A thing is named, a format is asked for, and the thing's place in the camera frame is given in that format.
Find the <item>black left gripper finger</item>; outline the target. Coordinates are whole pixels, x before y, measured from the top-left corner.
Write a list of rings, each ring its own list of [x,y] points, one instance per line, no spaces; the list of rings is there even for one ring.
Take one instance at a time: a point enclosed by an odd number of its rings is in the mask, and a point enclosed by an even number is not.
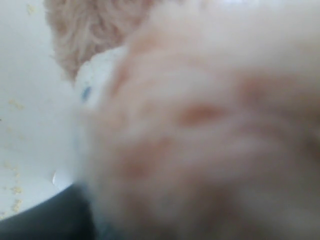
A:
[[[94,240],[89,204],[76,185],[0,221],[2,240]]]

